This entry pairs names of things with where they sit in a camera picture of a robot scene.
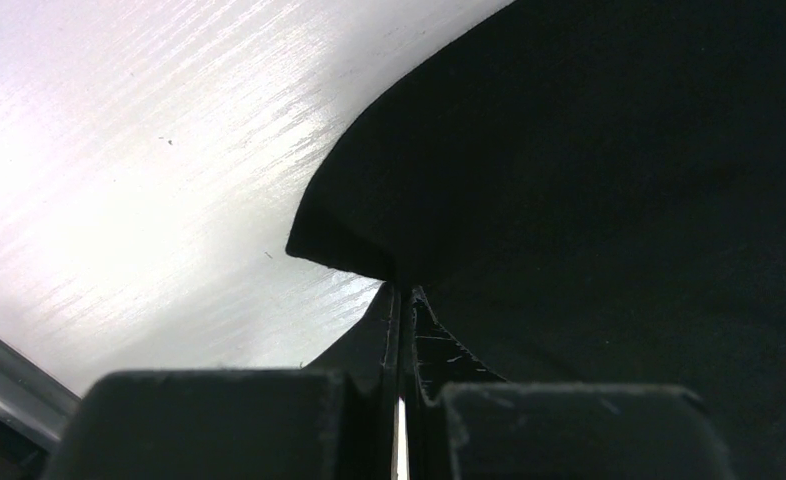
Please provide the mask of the black t shirt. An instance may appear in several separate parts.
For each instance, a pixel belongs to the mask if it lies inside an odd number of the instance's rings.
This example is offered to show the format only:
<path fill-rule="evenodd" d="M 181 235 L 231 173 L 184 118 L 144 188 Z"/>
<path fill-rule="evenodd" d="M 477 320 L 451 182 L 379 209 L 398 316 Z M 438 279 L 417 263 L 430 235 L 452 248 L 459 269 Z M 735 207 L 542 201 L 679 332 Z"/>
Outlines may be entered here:
<path fill-rule="evenodd" d="M 516 1 L 367 108 L 286 251 L 514 380 L 675 383 L 786 479 L 786 1 Z"/>

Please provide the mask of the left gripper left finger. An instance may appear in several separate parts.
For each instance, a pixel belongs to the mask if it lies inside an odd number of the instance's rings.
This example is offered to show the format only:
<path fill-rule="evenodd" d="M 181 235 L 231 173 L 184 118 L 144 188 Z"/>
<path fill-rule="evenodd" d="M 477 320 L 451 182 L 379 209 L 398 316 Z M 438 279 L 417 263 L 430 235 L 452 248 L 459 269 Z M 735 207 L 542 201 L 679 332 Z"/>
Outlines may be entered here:
<path fill-rule="evenodd" d="M 300 369 L 120 371 L 96 382 L 48 479 L 390 479 L 400 294 Z"/>

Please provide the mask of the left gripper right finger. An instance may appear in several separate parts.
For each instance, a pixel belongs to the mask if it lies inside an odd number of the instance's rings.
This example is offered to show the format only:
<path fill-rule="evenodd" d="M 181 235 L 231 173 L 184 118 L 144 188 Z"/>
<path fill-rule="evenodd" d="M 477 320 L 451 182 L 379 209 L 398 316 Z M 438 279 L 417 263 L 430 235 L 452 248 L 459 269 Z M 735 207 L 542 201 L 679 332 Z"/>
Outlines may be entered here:
<path fill-rule="evenodd" d="M 510 382 L 436 319 L 414 288 L 406 313 L 414 479 L 731 479 L 701 399 L 662 384 Z"/>

